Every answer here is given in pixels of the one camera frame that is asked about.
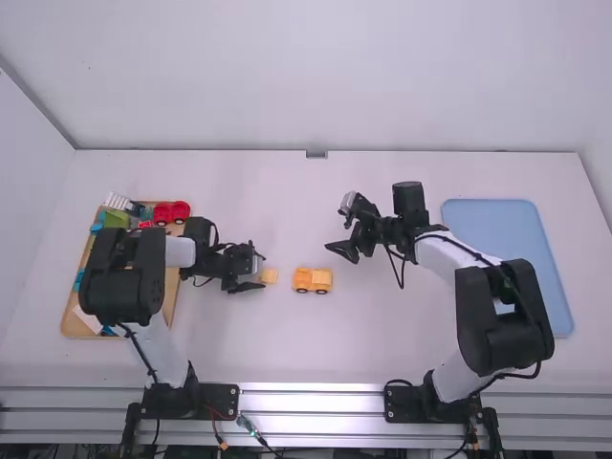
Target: red toy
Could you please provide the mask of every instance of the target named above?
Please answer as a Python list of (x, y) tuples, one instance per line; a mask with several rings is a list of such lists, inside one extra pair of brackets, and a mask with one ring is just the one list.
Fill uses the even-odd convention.
[(159, 203), (153, 208), (153, 223), (158, 227), (165, 227), (172, 221), (172, 205)]
[(189, 204), (185, 201), (176, 201), (172, 205), (172, 220), (177, 225), (182, 225), (187, 218), (189, 218), (189, 213), (191, 212), (191, 208)]

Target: wooden board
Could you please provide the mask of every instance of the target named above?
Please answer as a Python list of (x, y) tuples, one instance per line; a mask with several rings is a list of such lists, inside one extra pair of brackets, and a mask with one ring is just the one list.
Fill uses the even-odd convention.
[[(155, 206), (158, 202), (146, 202), (141, 201), (147, 206)], [(104, 210), (104, 206), (100, 206), (96, 212), (96, 217), (92, 221), (92, 224), (98, 219), (99, 213)], [(166, 228), (166, 232), (169, 232), (171, 236), (179, 236), (183, 234), (185, 225), (176, 225), (174, 223), (169, 224)], [(90, 234), (83, 250), (83, 255), (80, 258), (78, 269), (75, 272), (75, 279), (80, 270), (85, 268), (87, 260), (89, 259), (89, 253), (94, 245), (96, 236)], [(176, 297), (179, 293), (179, 284), (181, 279), (179, 278), (178, 268), (166, 268), (165, 269), (165, 291), (164, 291), (164, 304), (162, 305), (162, 314), (164, 315), (165, 323), (168, 327), (172, 327), (172, 319), (174, 318), (174, 309), (176, 307)], [(73, 311), (75, 306), (78, 305), (78, 293), (73, 291), (73, 284), (70, 285), (70, 293), (68, 295), (68, 301), (66, 302), (66, 308), (61, 318), (60, 330), (61, 334), (66, 338), (89, 338), (89, 339), (116, 339), (117, 337), (102, 337), (96, 335), (85, 323), (75, 314)]]

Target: white table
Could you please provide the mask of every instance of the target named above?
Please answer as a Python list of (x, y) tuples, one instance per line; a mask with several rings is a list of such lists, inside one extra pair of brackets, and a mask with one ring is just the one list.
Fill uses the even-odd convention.
[[(172, 328), (201, 381), (241, 383), (241, 409), (271, 445), (456, 448), (461, 427), (388, 425), (378, 395), (391, 378), (419, 383), (456, 349), (453, 295), (414, 266), (400, 291), (383, 251), (353, 266), (323, 248), (349, 235), (336, 214), (346, 191), (391, 214), (391, 185), (405, 180), (424, 183), (433, 223), (449, 198), (536, 204), (576, 329), (537, 380), (498, 382), (484, 401), (507, 448), (612, 449), (610, 231), (578, 155), (488, 152), (80, 152), (0, 347), (0, 403), (11, 409), (0, 441), (117, 443), (127, 403), (141, 397), (128, 342), (59, 333), (93, 212), (114, 190), (184, 199), (222, 240), (252, 239), (279, 269), (277, 285), (243, 295), (185, 283)], [(334, 291), (295, 294), (300, 265), (331, 268)], [(153, 427), (142, 424), (143, 443)], [(254, 445), (224, 430), (232, 445)], [(159, 443), (214, 438), (206, 422), (163, 422)]]

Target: blue mat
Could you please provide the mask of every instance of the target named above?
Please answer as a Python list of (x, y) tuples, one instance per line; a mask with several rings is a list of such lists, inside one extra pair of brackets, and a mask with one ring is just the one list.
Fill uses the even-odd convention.
[(450, 199), (442, 219), (452, 233), (484, 253), (534, 265), (553, 334), (566, 338), (574, 331), (563, 285), (536, 206), (530, 201)]

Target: black cable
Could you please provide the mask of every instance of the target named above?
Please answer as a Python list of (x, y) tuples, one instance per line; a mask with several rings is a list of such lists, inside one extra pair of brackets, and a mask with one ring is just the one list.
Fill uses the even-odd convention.
[[(128, 327), (124, 323), (117, 322), (117, 326), (122, 328), (125, 331), (125, 335), (128, 338), (130, 338), (130, 340), (132, 341), (132, 344), (134, 344), (134, 347), (136, 348), (136, 352), (138, 352), (138, 355), (141, 357), (142, 363), (144, 363), (144, 366), (146, 367), (146, 371), (148, 375), (151, 376), (151, 378), (153, 378), (153, 382), (155, 384), (159, 384), (160, 380), (157, 377), (157, 372), (151, 365), (151, 362), (149, 361), (149, 359), (144, 354), (141, 348), (141, 345), (138, 343), (138, 340), (136, 339), (136, 334), (132, 331), (130, 327)], [(160, 436), (160, 419), (158, 418), (155, 421), (156, 421), (155, 436), (153, 437), (153, 441), (151, 442), (151, 445), (155, 445), (157, 443), (157, 439)]]
[(205, 285), (207, 285), (211, 280), (213, 280), (214, 277), (209, 277), (207, 280), (205, 280), (204, 282), (202, 282), (200, 285), (196, 285), (195, 283), (195, 275), (193, 276), (193, 286), (194, 287), (204, 287)]
[(125, 335), (128, 338), (130, 338), (130, 340), (132, 341), (132, 344), (134, 344), (134, 347), (136, 348), (136, 352), (138, 352), (138, 355), (140, 356), (140, 358), (142, 360), (142, 363), (144, 363), (144, 366), (146, 366), (146, 370), (148, 372), (148, 375), (151, 378), (153, 378), (153, 382), (155, 384), (159, 384), (160, 381), (157, 378), (157, 373), (153, 369), (153, 367), (151, 366), (151, 363), (149, 362), (149, 359), (146, 357), (146, 355), (142, 351), (141, 345), (138, 343), (138, 340), (136, 339), (136, 334), (134, 332), (132, 332), (132, 329), (129, 328), (124, 323), (117, 322), (117, 326), (122, 328), (125, 331)]
[[(422, 241), (423, 239), (440, 239), (440, 240), (443, 240), (443, 241), (448, 242), (451, 245), (461, 249), (462, 251), (464, 251), (466, 253), (469, 253), (476, 260), (484, 263), (488, 267), (490, 267), (490, 268), (494, 268), (495, 267), (495, 265), (493, 265), (493, 263), (490, 260), (485, 258), (482, 253), (480, 253), (478, 251), (473, 251), (469, 247), (464, 246), (463, 244), (461, 244), (461, 243), (459, 243), (459, 242), (457, 242), (457, 241), (455, 241), (453, 239), (450, 239), (449, 237), (443, 236), (442, 234), (423, 234), (423, 235), (417, 237), (414, 240), (414, 244), (416, 245), (417, 242)], [(523, 299), (523, 296), (520, 294), (520, 292), (518, 291), (518, 289), (514, 285), (513, 281), (503, 271), (499, 270), (499, 273), (501, 274), (502, 279), (504, 279), (504, 283), (508, 286), (508, 288), (516, 296), (516, 299), (518, 300), (518, 303), (523, 306), (522, 309), (523, 309), (523, 312), (525, 313), (525, 316), (527, 317), (527, 320), (531, 324), (536, 323), (536, 321), (534, 320), (534, 317), (532, 316), (532, 313), (525, 306), (525, 300)]]
[(515, 374), (515, 373), (498, 373), (495, 376), (493, 376), (491, 378), (491, 380), (488, 381), (486, 384), (484, 384), (482, 387), (479, 387), (476, 390), (474, 390), (473, 392), (471, 392), (470, 393), (470, 397), (473, 397), (474, 395), (478, 395), (483, 390), (488, 389), (496, 381), (504, 380), (506, 378), (516, 378), (518, 380), (534, 380), (539, 375), (539, 372), (540, 372), (541, 369), (542, 369), (542, 362), (541, 361), (537, 361), (535, 363), (534, 373), (532, 373), (531, 375), (521, 375), (520, 373), (517, 373), (517, 374)]
[(409, 387), (414, 387), (414, 384), (408, 380), (391, 380), (386, 382), (386, 384), (384, 385), (384, 390), (386, 390), (386, 388), (391, 384), (403, 384)]
[(264, 447), (265, 449), (267, 449), (269, 452), (271, 452), (271, 453), (274, 455), (274, 457), (275, 457), (276, 459), (283, 459), (283, 456), (281, 456), (281, 455), (280, 455), (280, 454), (278, 454), (276, 451), (274, 451), (272, 448), (270, 448), (270, 446), (268, 445), (268, 443), (267, 443), (267, 442), (266, 442), (266, 441), (265, 441), (263, 438), (260, 438), (260, 439), (259, 439), (259, 444), (260, 444), (262, 447)]
[(386, 244), (386, 242), (382, 242), (382, 244), (384, 245), (384, 250), (386, 251), (387, 256), (389, 257), (389, 261), (391, 262), (391, 268), (393, 268), (393, 273), (395, 274), (395, 280), (398, 281), (398, 285), (400, 286), (400, 290), (404, 289), (404, 269), (405, 269), (405, 258), (402, 257), (402, 277), (400, 278), (400, 275), (398, 274), (398, 270), (395, 267), (395, 263), (393, 263), (393, 258), (391, 258), (391, 254), (393, 253), (395, 256), (398, 256), (397, 253), (393, 252), (391, 249), (389, 249), (389, 246)]
[(466, 445), (468, 444), (468, 439), (470, 437), (470, 420), (468, 420), (466, 422), (466, 434), (463, 437), (463, 443), (461, 444), (461, 446), (456, 449), (455, 451), (453, 451), (451, 454), (449, 454), (447, 457), (445, 457), (444, 459), (451, 459), (452, 457), (455, 457), (457, 454), (459, 454), (460, 452), (464, 451)]
[(214, 228), (214, 244), (212, 244), (213, 246), (216, 246), (217, 244), (219, 244), (219, 229), (217, 228), (217, 226), (210, 222), (212, 224), (212, 227)]
[(156, 445), (157, 444), (157, 439), (160, 438), (160, 424), (162, 422), (160, 421), (160, 418), (157, 418), (155, 420), (155, 436), (153, 437), (153, 441), (151, 442), (151, 445)]

